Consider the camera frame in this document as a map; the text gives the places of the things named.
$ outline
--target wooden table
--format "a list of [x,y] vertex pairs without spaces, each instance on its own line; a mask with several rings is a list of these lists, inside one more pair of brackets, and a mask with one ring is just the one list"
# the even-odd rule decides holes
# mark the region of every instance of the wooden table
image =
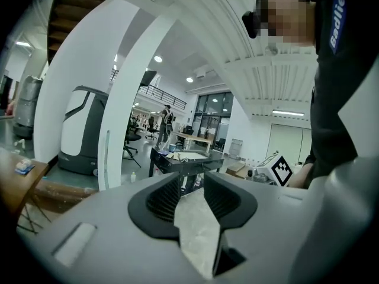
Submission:
[[187,134],[183,134],[183,133],[178,133],[176,131],[171,131],[171,134],[177,135],[178,137],[186,138],[186,139],[189,139],[189,140],[194,140],[194,141],[198,141],[198,142],[208,143],[207,151],[206,151],[207,153],[209,153],[209,149],[210,149],[211,144],[213,142],[213,140],[207,140],[207,139],[204,139],[204,138],[195,137],[193,135],[187,135]]
[[0,148],[0,196],[11,218],[17,224],[23,207],[49,165],[33,160],[34,168],[26,175],[15,173],[15,167],[24,157]]

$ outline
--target person standing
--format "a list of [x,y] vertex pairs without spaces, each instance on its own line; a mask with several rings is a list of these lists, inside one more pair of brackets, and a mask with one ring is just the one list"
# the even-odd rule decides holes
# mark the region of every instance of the person standing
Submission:
[[162,122],[160,123],[159,127],[159,136],[157,140],[157,144],[159,144],[162,141],[163,142],[167,141],[167,130],[166,126],[169,124],[172,124],[172,119],[174,118],[172,112],[170,111],[171,106],[170,105],[165,105],[165,109],[160,113],[160,116],[162,117]]

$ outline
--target wooden stair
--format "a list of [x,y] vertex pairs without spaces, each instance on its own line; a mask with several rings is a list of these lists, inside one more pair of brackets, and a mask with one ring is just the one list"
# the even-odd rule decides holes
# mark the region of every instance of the wooden stair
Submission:
[[47,29],[49,64],[76,25],[105,0],[54,0]]

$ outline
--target floor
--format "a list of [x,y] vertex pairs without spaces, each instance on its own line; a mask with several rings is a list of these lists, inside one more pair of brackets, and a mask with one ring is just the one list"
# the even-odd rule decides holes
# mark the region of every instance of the floor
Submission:
[[[15,140],[12,136],[11,121],[0,121],[0,146],[12,150],[11,141]],[[141,133],[142,138],[138,141],[130,142],[129,146],[138,149],[135,154],[135,159],[141,165],[138,165],[131,160],[123,159],[121,170],[121,184],[135,184],[137,181],[148,178],[150,166],[150,151],[152,146],[155,146],[155,140],[145,139],[145,134]],[[28,155],[33,155],[33,143],[27,143]],[[225,157],[221,173],[226,171],[228,165],[235,163],[235,160]],[[136,174],[136,182],[131,183],[131,174]],[[80,186],[83,188],[97,189],[97,178],[95,176],[85,176],[77,173],[68,172],[55,166],[47,174],[48,180],[67,185]],[[42,227],[49,226],[50,222],[46,217],[34,206],[27,204],[30,218]],[[53,221],[59,216],[53,212],[44,211],[48,218]],[[30,223],[24,216],[21,216],[18,222],[19,225],[28,229],[32,229]],[[194,265],[194,267],[206,279],[212,278],[212,267],[214,256],[216,254],[217,243],[219,240],[220,226],[212,214],[208,204],[204,199],[204,190],[199,189],[187,196],[184,196],[179,201],[175,211],[175,225],[180,229],[181,233],[181,248],[184,255]],[[33,224],[34,229],[39,232],[43,230],[39,226]],[[20,227],[18,233],[33,238],[34,234]]]

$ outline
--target ceiling light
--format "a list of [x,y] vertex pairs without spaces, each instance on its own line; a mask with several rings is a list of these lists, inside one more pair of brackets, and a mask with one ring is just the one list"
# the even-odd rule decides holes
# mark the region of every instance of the ceiling light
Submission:
[[27,42],[17,41],[16,44],[17,45],[21,45],[21,46],[31,47],[31,45],[29,43],[27,43]]
[[272,111],[273,114],[282,114],[282,115],[293,115],[293,116],[304,116],[302,112],[291,112],[291,111]]
[[162,62],[162,58],[159,56],[155,56],[154,60],[157,61],[158,63]]

